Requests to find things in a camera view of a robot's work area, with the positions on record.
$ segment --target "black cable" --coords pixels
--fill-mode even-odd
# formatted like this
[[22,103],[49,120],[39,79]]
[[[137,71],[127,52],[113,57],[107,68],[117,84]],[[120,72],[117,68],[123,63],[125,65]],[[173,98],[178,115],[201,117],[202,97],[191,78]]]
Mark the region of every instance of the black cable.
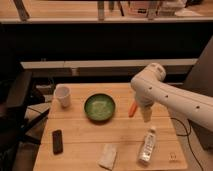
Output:
[[40,111],[38,111],[38,110],[36,110],[36,109],[33,109],[33,108],[31,108],[31,107],[27,107],[27,109],[30,109],[30,110],[32,110],[32,111],[34,111],[34,112],[37,112],[37,113],[39,113],[39,114],[42,114],[42,112],[40,112]]
[[[184,123],[183,123],[181,120],[179,120],[179,119],[177,119],[177,118],[171,118],[171,119],[178,121],[183,127],[185,126]],[[189,135],[191,134],[191,132],[192,132],[192,129],[191,129],[191,128],[192,128],[192,127],[191,127],[191,125],[189,124],[189,132],[188,132],[187,129],[186,129],[186,134],[177,134],[177,136],[180,136],[180,137],[189,136]]]
[[189,144],[189,149],[190,149],[190,151],[191,151],[191,153],[192,153],[194,159],[196,160],[197,164],[199,165],[201,171],[204,171],[203,166],[201,165],[200,161],[197,159],[196,155],[194,154],[194,151],[192,150],[192,146],[191,146],[191,143],[190,143],[189,135],[191,134],[191,124],[189,124],[189,125],[190,125],[190,131],[188,132],[188,131],[187,131],[187,128],[186,128],[186,126],[185,126],[185,124],[184,124],[181,120],[179,120],[179,119],[177,119],[177,118],[171,118],[171,119],[176,120],[176,121],[178,121],[181,125],[183,125],[183,127],[184,127],[184,129],[185,129],[185,131],[186,131],[186,134],[185,134],[185,135],[182,135],[182,134],[178,135],[178,134],[177,134],[177,136],[185,136],[185,137],[187,138],[187,142],[188,142],[188,144]]

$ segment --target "wooden table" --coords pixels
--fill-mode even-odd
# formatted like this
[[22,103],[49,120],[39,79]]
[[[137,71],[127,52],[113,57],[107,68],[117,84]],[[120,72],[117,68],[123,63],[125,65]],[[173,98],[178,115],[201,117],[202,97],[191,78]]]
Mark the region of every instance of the wooden table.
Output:
[[[88,22],[97,21],[98,10],[97,1],[48,1],[48,0],[22,0],[27,12],[30,15],[28,21],[33,22]],[[20,21],[17,9],[12,0],[0,0],[0,21],[14,22]],[[108,2],[105,2],[106,21],[139,22],[140,18],[128,14],[129,7],[127,2],[122,2],[125,17],[115,3],[114,10],[109,10]],[[212,0],[204,0],[201,5],[189,6],[192,11],[198,12],[203,17],[213,16]]]
[[[134,118],[128,118],[128,110],[134,101],[134,92],[129,83],[63,85],[71,90],[72,105],[62,109],[59,102],[53,99],[34,171],[104,171],[98,161],[106,143],[114,143],[118,147],[114,171],[187,168],[164,106],[154,104],[151,122],[144,123],[140,110],[137,110]],[[84,102],[95,93],[106,93],[116,103],[115,115],[105,124],[90,122],[84,113]],[[151,163],[145,167],[137,162],[137,154],[151,125],[157,128],[157,143]],[[64,152],[59,155],[52,152],[51,133],[56,129],[63,132]]]

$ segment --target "desk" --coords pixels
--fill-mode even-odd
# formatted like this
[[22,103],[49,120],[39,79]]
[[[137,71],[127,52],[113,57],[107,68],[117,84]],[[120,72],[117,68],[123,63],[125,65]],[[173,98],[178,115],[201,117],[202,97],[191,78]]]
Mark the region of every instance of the desk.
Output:
[[[167,109],[154,104],[152,121],[144,123],[140,110],[134,118],[128,118],[128,110],[134,100],[129,83],[64,84],[71,89],[72,105],[61,109],[53,99],[42,136],[34,171],[104,171],[98,165],[103,147],[114,143],[118,147],[114,171],[120,170],[177,170],[187,164]],[[116,103],[114,117],[107,123],[96,125],[84,114],[83,104],[95,93],[106,93]],[[148,167],[137,163],[137,154],[151,125],[157,127],[157,143]],[[51,132],[63,132],[64,152],[53,155]]]

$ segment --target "paper cup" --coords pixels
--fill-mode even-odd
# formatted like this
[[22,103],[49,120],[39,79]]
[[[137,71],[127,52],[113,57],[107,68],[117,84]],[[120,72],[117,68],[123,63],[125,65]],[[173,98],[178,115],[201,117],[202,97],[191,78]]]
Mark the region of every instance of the paper cup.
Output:
[[58,99],[62,107],[70,105],[70,89],[68,87],[57,87],[54,96]]

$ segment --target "floor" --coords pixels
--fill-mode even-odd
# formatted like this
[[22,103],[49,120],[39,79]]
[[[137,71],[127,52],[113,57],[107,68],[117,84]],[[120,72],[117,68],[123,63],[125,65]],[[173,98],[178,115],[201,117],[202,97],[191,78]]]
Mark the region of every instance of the floor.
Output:
[[[45,109],[47,109],[49,106],[50,106],[50,103],[45,103],[41,105],[30,106],[30,108],[33,108],[42,112]],[[188,121],[183,115],[175,113],[174,111],[171,111],[171,110],[169,110],[169,113],[171,117],[175,117],[181,120],[186,125],[187,129],[189,130]],[[37,115],[38,115],[37,112],[31,109],[27,110],[28,118],[32,119]],[[177,134],[185,134],[185,130],[183,129],[183,126],[179,122],[177,122],[176,120],[172,120],[172,122],[174,124]],[[45,125],[45,120],[43,120],[38,126],[34,127],[29,132],[29,134],[34,137],[41,138],[44,125]],[[189,139],[190,139],[192,149],[197,159],[201,163],[203,170],[204,171],[213,170],[213,164],[212,164],[213,154],[210,151],[204,151],[202,149],[193,130],[189,136]],[[198,163],[194,159],[189,149],[187,138],[179,137],[179,140],[188,163],[188,169],[185,171],[201,171],[201,168],[199,167]],[[32,171],[33,165],[36,159],[37,151],[38,151],[38,146],[30,144],[30,143],[24,143],[24,144],[21,143],[16,156],[13,171]]]

